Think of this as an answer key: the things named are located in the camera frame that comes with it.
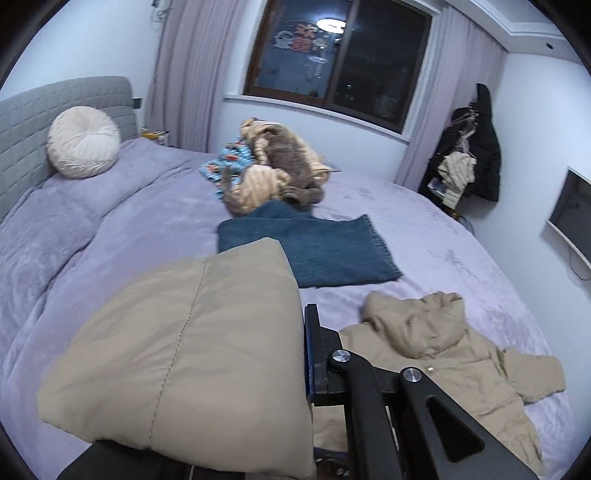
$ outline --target ceiling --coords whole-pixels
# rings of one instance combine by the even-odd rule
[[[545,55],[581,63],[553,22],[534,5],[549,0],[447,0],[512,53]]]
[[[530,0],[489,0],[489,2],[510,22],[552,23],[531,4]]]

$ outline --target wall-mounted tv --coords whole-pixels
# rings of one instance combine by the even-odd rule
[[[572,168],[548,224],[591,268],[591,182]]]

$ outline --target coat hanging on wall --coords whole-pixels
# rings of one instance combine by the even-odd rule
[[[467,149],[476,158],[474,165],[474,182],[469,183],[463,192],[464,197],[479,196],[491,202],[498,202],[501,182],[501,148],[492,125],[491,93],[486,85],[479,83],[478,98],[470,106],[459,108],[452,114],[451,124],[444,130],[437,146],[435,155],[429,165],[419,193],[429,198],[439,207],[441,200],[427,187],[434,177],[441,177],[438,167],[445,157],[456,151],[458,142],[466,131],[470,131],[469,122],[475,121],[476,131],[467,141]]]

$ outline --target purple blanket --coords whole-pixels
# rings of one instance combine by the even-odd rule
[[[230,218],[199,173],[213,158],[137,139],[108,172],[55,176],[0,226],[0,420],[40,480],[54,480],[87,444],[39,421],[35,395],[78,328],[136,275],[182,257],[216,253]],[[466,299],[468,322],[497,345],[549,353],[535,319],[478,241],[416,193],[335,173],[313,214],[351,220],[367,213],[405,276],[381,285],[308,288],[323,325],[359,321],[372,290],[417,298],[437,290]],[[566,394],[527,406],[548,477],[559,478],[580,445]]]

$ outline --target quilted headboard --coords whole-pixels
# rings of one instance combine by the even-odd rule
[[[60,113],[77,105],[105,111],[117,123],[122,141],[138,135],[125,77],[66,80],[0,102],[0,222],[23,193],[55,172],[47,159],[47,131]]]

